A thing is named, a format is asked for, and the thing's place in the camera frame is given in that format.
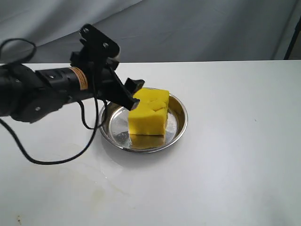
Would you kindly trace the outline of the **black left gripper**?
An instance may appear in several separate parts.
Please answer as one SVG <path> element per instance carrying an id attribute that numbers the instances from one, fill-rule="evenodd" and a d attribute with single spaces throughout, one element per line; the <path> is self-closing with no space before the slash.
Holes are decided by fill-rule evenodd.
<path id="1" fill-rule="evenodd" d="M 118 60 L 108 58 L 105 64 L 96 66 L 87 53 L 72 52 L 70 61 L 71 66 L 80 69 L 88 81 L 88 89 L 72 92 L 73 98 L 76 100 L 92 98 L 95 88 L 98 99 L 111 101 L 129 111 L 137 108 L 140 100 L 133 96 L 144 86 L 145 81 L 127 78 L 123 84 L 115 73 L 119 65 Z"/>

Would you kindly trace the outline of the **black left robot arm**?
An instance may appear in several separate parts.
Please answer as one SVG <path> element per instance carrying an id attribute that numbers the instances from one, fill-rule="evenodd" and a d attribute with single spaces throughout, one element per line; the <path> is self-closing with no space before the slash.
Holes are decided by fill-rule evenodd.
<path id="1" fill-rule="evenodd" d="M 134 110 L 134 94 L 145 81 L 128 78 L 122 83 L 115 73 L 119 62 L 111 57 L 72 52 L 71 65 L 33 71 L 23 64 L 0 67 L 0 115 L 34 123 L 64 105 L 89 98 L 116 103 Z"/>

